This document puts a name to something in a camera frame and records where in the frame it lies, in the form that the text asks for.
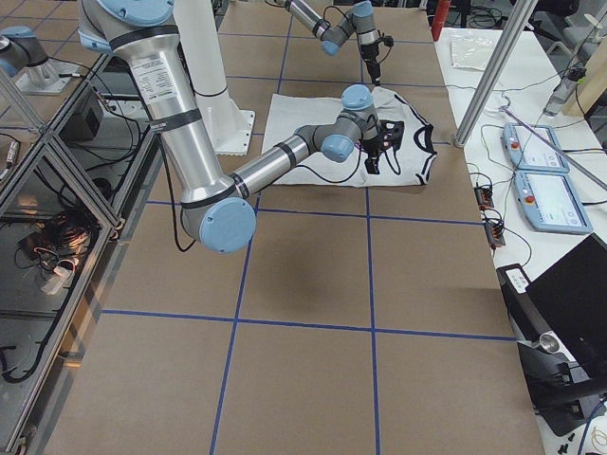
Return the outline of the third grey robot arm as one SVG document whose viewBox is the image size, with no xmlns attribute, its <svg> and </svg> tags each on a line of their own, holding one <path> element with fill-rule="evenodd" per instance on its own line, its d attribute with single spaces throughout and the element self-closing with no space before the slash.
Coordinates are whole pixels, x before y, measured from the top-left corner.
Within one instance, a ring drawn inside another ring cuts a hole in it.
<svg viewBox="0 0 607 455">
<path fill-rule="evenodd" d="M 25 71 L 16 85 L 26 94 L 58 95 L 67 84 L 36 34 L 26 26 L 1 30 L 1 68 L 10 78 Z"/>
</svg>

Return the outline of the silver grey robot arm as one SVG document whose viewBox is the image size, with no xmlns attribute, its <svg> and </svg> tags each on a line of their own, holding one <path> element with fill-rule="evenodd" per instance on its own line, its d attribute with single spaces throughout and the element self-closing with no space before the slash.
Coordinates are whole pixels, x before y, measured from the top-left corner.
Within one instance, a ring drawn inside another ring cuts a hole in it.
<svg viewBox="0 0 607 455">
<path fill-rule="evenodd" d="M 211 47 L 220 61 L 212 12 L 193 18 L 193 6 L 179 1 L 82 1 L 81 42 L 91 50 L 127 62 L 146 106 L 151 129 L 166 146 L 179 178 L 181 224 L 196 241 L 220 253 L 246 246 L 256 229 L 248 197 L 271 185 L 316 152 L 343 162 L 357 145 L 371 162 L 379 157 L 382 130 L 369 89 L 349 86 L 332 124 L 305 125 L 231 174 L 221 168 L 200 111 L 189 71 L 194 42 Z"/>
<path fill-rule="evenodd" d="M 300 21 L 322 43 L 322 50 L 329 56 L 336 55 L 348 39 L 355 35 L 357 38 L 359 56 L 366 65 L 371 82 L 380 86 L 381 70 L 379 45 L 387 47 L 394 45 L 393 38 L 382 34 L 376 26 L 374 9 L 370 1 L 356 3 L 348 11 L 341 14 L 336 25 L 331 25 L 305 1 L 278 1 L 280 8 L 288 11 Z"/>
</svg>

